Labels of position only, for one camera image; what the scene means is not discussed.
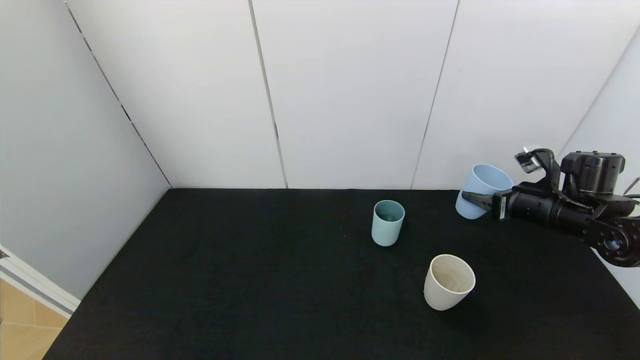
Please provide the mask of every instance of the cup rim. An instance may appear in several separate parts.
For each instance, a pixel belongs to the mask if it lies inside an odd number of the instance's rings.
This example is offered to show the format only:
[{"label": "cup rim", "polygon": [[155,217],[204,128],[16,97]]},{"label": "cup rim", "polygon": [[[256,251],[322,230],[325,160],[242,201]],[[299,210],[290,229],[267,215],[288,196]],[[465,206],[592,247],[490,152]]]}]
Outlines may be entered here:
[{"label": "cup rim", "polygon": [[[449,258],[455,258],[460,260],[471,272],[471,275],[474,277],[474,282],[473,284],[471,284],[471,287],[467,290],[467,291],[463,291],[463,292],[457,292],[457,291],[451,291],[449,289],[447,289],[446,287],[442,286],[442,284],[440,284],[440,282],[438,281],[438,279],[436,279],[435,275],[433,275],[433,262],[440,257],[449,257]],[[462,260],[461,258],[459,258],[458,256],[455,255],[451,255],[451,254],[440,254],[437,255],[435,258],[431,259],[431,263],[429,264],[429,271],[431,272],[431,276],[433,278],[433,280],[436,282],[436,284],[441,287],[441,289],[445,290],[446,292],[452,293],[452,294],[456,294],[456,295],[465,295],[471,292],[471,290],[473,290],[476,287],[476,273],[474,273],[474,269],[471,268],[471,266],[469,266],[469,264],[467,264],[466,261]]]},{"label": "cup rim", "polygon": [[[376,213],[376,208],[378,207],[378,204],[379,204],[379,203],[381,203],[381,202],[385,202],[385,201],[388,201],[388,202],[395,202],[398,206],[400,206],[400,208],[402,209],[402,216],[401,216],[398,220],[396,220],[396,221],[386,221],[385,219],[383,219],[383,218],[381,218],[381,217],[379,217],[379,216],[378,216],[378,214]],[[406,214],[406,211],[404,210],[404,206],[402,206],[402,204],[400,204],[398,201],[395,201],[395,200],[388,200],[388,199],[380,200],[380,201],[378,201],[378,202],[373,206],[373,215],[376,215],[376,218],[377,218],[378,220],[380,220],[380,221],[382,221],[382,222],[386,222],[386,223],[388,223],[388,224],[393,224],[393,223],[396,223],[396,222],[398,222],[398,221],[402,221],[402,220],[404,220],[404,216],[405,216],[405,214]]]},{"label": "cup rim", "polygon": [[[509,179],[509,182],[511,183],[511,186],[509,186],[509,187],[508,187],[508,188],[506,188],[506,189],[500,189],[500,188],[496,188],[495,186],[492,186],[492,185],[487,184],[487,183],[486,183],[486,182],[484,182],[482,179],[480,179],[480,177],[476,174],[476,167],[479,167],[479,166],[490,167],[490,168],[493,168],[493,169],[495,169],[495,170],[498,170],[498,171],[499,171],[499,172],[501,172],[503,175],[505,175],[505,176],[507,177],[507,179]],[[483,183],[483,184],[485,184],[486,186],[488,186],[488,187],[490,187],[490,188],[492,188],[492,189],[494,189],[494,190],[497,190],[497,191],[508,190],[508,189],[510,189],[510,188],[512,188],[512,187],[513,187],[513,180],[512,180],[512,178],[509,176],[509,174],[507,174],[506,172],[502,171],[502,169],[497,168],[497,167],[494,167],[493,165],[490,165],[490,164],[483,164],[483,163],[475,164],[475,165],[471,168],[471,174],[473,174],[473,175],[474,175],[474,177],[475,177],[478,181],[480,181],[481,183]]]}]

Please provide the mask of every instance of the label sticker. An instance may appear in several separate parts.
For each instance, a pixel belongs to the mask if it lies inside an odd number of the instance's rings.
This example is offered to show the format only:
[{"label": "label sticker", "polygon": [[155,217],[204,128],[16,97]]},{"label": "label sticker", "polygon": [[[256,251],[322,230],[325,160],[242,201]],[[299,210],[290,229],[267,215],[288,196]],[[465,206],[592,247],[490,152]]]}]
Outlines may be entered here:
[{"label": "label sticker", "polygon": [[507,197],[503,196],[500,200],[500,218],[498,220],[502,220],[504,218],[504,213],[507,210]]}]

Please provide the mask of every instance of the cup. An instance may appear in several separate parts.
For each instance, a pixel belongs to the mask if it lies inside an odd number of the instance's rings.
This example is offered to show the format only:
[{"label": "cup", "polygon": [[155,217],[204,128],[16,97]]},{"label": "cup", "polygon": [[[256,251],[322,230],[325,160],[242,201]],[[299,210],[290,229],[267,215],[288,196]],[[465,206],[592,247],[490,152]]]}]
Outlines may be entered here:
[{"label": "cup", "polygon": [[438,255],[429,265],[424,280],[424,299],[433,309],[443,311],[464,299],[476,285],[471,266],[458,256]]},{"label": "cup", "polygon": [[380,246],[391,246],[398,240],[404,220],[404,208],[393,200],[379,201],[373,207],[371,237]]},{"label": "cup", "polygon": [[462,199],[462,191],[493,195],[496,192],[510,189],[512,186],[511,178],[499,168],[487,164],[474,165],[465,185],[458,193],[456,211],[462,217],[475,220],[483,216],[486,211]]}]

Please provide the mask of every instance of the light blue cup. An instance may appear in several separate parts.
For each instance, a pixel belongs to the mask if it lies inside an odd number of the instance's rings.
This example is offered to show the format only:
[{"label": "light blue cup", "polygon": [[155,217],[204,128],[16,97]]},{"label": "light blue cup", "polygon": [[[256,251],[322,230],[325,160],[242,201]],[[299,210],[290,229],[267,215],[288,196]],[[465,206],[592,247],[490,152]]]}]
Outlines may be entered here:
[{"label": "light blue cup", "polygon": [[462,191],[493,195],[496,192],[510,189],[512,186],[511,178],[499,168],[487,164],[474,165],[465,185],[458,193],[456,210],[463,217],[475,220],[483,216],[486,211],[462,199]]},{"label": "light blue cup", "polygon": [[373,225],[371,237],[380,246],[391,246],[398,240],[404,208],[393,200],[379,201],[373,207]]}]

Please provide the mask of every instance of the black table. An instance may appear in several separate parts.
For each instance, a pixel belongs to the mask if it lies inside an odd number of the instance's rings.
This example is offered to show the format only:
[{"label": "black table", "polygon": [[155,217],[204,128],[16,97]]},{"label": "black table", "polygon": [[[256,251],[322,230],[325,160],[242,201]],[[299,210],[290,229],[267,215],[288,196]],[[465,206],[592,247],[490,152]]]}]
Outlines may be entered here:
[{"label": "black table", "polygon": [[[170,190],[46,359],[638,359],[640,311],[578,240],[466,220],[454,191]],[[371,240],[399,201],[398,242]],[[438,312],[431,258],[475,290]]]}]

